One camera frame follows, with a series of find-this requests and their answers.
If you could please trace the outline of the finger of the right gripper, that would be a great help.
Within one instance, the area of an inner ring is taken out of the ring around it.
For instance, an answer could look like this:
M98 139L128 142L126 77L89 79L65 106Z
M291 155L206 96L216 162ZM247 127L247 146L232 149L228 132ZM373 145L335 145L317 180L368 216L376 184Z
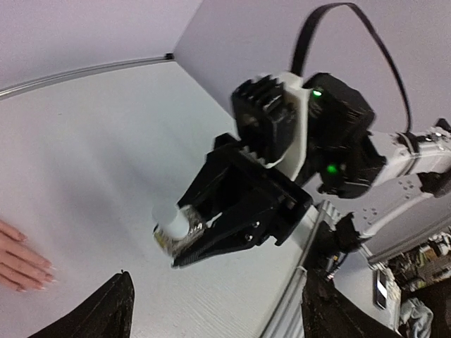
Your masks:
M282 241L276 234L276 218L282 199L268 196L245 196L221 211L221 215L186 251L173 259L173 268L184 268L200 261L261 246L273 237L276 246Z
M254 218L268 210L265 168L239 151L212 151L177 202L203 218Z

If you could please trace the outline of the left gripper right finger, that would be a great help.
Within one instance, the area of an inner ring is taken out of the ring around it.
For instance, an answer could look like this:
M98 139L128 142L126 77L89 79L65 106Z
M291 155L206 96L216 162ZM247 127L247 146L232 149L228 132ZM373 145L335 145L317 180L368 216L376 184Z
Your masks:
M399 334L358 309L332 282L315 271L307 273L302 294L305 337L390 338Z

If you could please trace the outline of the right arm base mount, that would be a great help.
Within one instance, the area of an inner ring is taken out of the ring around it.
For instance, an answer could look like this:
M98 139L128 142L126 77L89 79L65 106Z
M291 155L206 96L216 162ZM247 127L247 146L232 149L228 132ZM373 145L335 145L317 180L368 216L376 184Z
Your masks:
M357 251L364 240L356 231L354 214L348 213L335 224L335 229L325 221L319 223L307 257L306 270L315 271L325 280L332 280L350 253Z

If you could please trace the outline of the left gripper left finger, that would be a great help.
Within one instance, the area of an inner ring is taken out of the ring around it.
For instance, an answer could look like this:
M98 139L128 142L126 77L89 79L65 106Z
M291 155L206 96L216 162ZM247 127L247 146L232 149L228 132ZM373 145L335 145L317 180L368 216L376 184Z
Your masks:
M121 271L107 280L79 306L34 333L42 337L130 337L135 288L130 273Z

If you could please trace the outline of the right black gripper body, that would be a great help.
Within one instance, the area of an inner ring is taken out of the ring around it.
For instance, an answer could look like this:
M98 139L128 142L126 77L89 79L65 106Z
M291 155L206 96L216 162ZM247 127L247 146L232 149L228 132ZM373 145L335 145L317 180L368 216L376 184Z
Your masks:
M205 218L214 246L260 246L269 237L280 246L312 205L311 196L276 169L242 153L230 134L215 138L207 158L219 167Z

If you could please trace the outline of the clear nail polish bottle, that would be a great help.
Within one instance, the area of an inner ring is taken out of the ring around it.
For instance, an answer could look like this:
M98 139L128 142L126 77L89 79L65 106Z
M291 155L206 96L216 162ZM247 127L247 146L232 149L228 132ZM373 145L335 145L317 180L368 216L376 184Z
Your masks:
M154 239L171 258L177 258L190 248L207 228L206 221L191 205L156 204L152 209L156 222Z

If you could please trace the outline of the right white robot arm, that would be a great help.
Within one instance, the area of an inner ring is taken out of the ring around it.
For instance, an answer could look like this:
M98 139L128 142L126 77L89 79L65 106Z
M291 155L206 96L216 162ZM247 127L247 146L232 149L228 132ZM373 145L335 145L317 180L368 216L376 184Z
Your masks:
M365 98L328 73L250 79L231 102L237 135L215 138L178 202L210 226L174 255L175 268L269 238L283 244L316 208L304 190L314 176L319 193L341 199L411 174L426 195L450 190L450 126L443 119L423 134L373 132Z

